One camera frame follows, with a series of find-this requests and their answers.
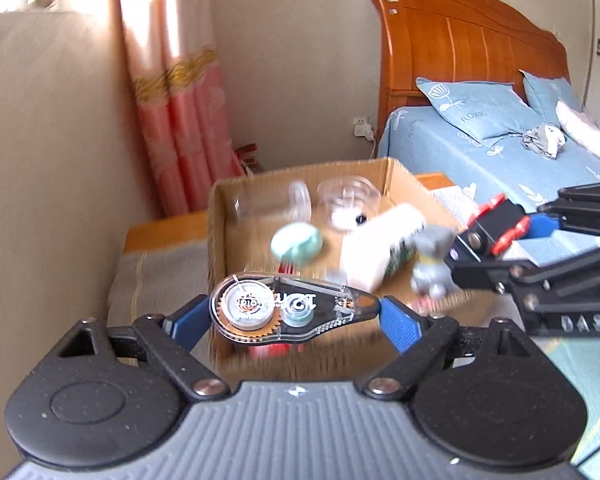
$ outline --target blue pillow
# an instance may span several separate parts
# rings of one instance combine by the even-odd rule
[[[446,122],[487,148],[502,136],[524,134],[543,122],[512,83],[440,83],[419,77],[416,85]]]
[[[524,70],[520,72],[525,76],[523,82],[529,106],[538,112],[545,123],[555,124],[560,128],[560,121],[555,113],[555,105],[558,104],[558,100],[564,102],[572,110],[581,111],[580,101],[565,78],[546,79]]]

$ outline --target clear plastic container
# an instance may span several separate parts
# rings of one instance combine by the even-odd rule
[[[240,193],[233,204],[238,222],[253,218],[277,219],[282,223],[311,219],[311,197],[302,180]]]
[[[380,209],[378,188],[361,176],[343,176],[325,180],[318,186],[330,226],[351,231],[376,216]]]

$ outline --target wooden headboard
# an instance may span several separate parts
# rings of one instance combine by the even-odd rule
[[[415,84],[513,82],[526,100],[522,74],[569,79],[556,37],[500,0],[373,0],[382,19],[382,73],[376,140],[401,106],[429,105]]]

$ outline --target mint green ball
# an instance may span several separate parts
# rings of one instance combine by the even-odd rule
[[[271,252],[279,260],[302,264],[322,248],[320,229],[307,222],[293,222],[278,229],[271,239]]]

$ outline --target gray figurine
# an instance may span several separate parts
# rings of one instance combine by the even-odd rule
[[[439,225],[424,226],[409,239],[417,251],[411,275],[411,288],[416,294],[438,300],[458,290],[445,263],[455,239],[455,229]]]

